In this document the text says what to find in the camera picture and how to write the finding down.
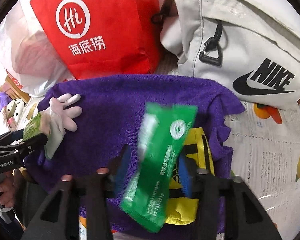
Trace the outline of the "person's left hand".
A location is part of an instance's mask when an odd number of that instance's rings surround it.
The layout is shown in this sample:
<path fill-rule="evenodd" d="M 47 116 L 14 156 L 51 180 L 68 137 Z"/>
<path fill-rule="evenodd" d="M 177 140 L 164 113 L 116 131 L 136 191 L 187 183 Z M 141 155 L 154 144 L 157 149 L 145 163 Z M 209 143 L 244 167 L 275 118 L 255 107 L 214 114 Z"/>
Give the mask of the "person's left hand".
<path fill-rule="evenodd" d="M 6 178 L 0 184 L 0 204 L 6 208 L 14 206 L 15 187 L 14 187 L 14 175 L 12 171 L 5 173 Z"/>

